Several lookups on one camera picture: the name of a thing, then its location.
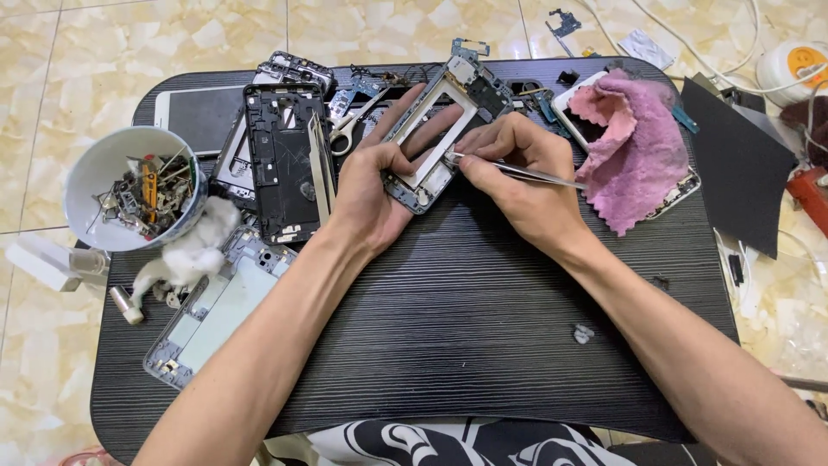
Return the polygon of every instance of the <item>microfiber cloth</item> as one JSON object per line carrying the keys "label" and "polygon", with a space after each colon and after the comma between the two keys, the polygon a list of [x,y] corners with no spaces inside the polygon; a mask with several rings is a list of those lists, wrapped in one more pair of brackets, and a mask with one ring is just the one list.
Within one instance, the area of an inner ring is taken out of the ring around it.
{"label": "microfiber cloth", "polygon": [[573,114],[606,127],[589,144],[575,180],[587,185],[586,201],[619,236],[687,176],[687,148],[671,114],[674,99],[667,86],[630,80],[615,69],[580,87],[568,103]]}

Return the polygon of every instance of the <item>floor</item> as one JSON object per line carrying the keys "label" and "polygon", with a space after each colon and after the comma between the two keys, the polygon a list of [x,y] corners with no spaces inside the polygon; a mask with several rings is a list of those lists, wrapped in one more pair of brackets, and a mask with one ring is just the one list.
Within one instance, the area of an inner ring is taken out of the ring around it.
{"label": "floor", "polygon": [[[648,3],[717,66],[749,48],[740,0]],[[759,3],[766,49],[828,40],[828,13],[809,11],[813,2]],[[679,57],[674,73],[700,70],[630,0],[598,4],[616,38],[640,27]],[[486,41],[494,59],[561,56],[544,24],[551,7],[584,23],[566,38],[573,52],[612,53],[575,0],[0,0],[0,247],[21,231],[74,242],[61,209],[66,173],[166,78],[252,69],[274,50],[328,66],[444,61],[458,36]],[[88,405],[101,298],[52,292],[0,259],[0,464],[53,464],[97,443]]]}

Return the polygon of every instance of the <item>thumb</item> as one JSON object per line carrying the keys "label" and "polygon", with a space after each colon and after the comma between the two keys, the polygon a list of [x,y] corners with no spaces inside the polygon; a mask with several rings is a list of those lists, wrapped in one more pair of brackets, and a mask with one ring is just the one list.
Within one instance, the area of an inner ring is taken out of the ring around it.
{"label": "thumb", "polygon": [[465,155],[460,159],[460,171],[474,187],[495,200],[521,184],[502,174],[491,162],[474,155]]}
{"label": "thumb", "polygon": [[414,173],[414,166],[408,161],[405,154],[402,153],[400,146],[397,143],[387,142],[374,146],[372,152],[372,159],[377,170],[384,170],[391,168],[395,173],[401,175],[411,175]]}

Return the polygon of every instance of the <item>left hand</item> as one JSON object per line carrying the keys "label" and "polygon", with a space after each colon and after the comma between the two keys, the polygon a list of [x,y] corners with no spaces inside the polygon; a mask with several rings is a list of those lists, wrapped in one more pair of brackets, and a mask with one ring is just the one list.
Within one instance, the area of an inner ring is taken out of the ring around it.
{"label": "left hand", "polygon": [[408,159],[463,114],[463,110],[453,104],[415,129],[402,146],[380,143],[425,87],[424,84],[415,85],[388,108],[339,172],[336,204],[326,229],[367,246],[372,257],[388,248],[413,217],[411,211],[385,192],[380,170],[391,168],[400,174],[414,173],[417,160],[409,162]]}

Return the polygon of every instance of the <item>lap desk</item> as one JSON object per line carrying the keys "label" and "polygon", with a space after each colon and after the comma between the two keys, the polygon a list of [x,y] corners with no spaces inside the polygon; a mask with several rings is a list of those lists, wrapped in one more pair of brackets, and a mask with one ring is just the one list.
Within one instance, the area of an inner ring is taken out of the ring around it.
{"label": "lap desk", "polygon": [[[504,80],[533,79],[559,95],[567,89],[556,82],[561,71],[574,69],[585,79],[612,60],[486,64]],[[648,63],[627,57],[624,63],[644,79],[672,86]],[[431,77],[436,68],[369,69],[428,72]],[[335,73],[339,85],[351,84],[348,67]],[[144,97],[133,124],[153,124],[155,97],[163,90],[243,85],[252,77],[251,71],[175,76]],[[375,109],[374,115],[381,110]],[[539,114],[530,116],[546,125]],[[372,116],[366,119],[368,130],[373,121]],[[687,130],[681,131],[695,166]],[[574,143],[573,148],[575,162],[582,163],[583,151]],[[656,220],[637,224],[624,238],[609,231],[583,199],[580,209],[592,231],[618,257],[645,279],[669,279],[672,297],[738,342],[703,191]],[[132,286],[140,268],[159,254],[116,253],[108,285]],[[101,444],[125,463],[178,394],[142,368],[144,356],[174,313],[146,296],[146,319],[131,327],[109,296],[104,304],[90,410]],[[585,345],[572,335],[578,323],[595,331]],[[278,332],[273,329],[274,338]],[[462,176],[356,280],[268,435],[350,420],[447,415],[559,420],[692,441],[592,298],[554,261],[523,241],[498,208]]]}

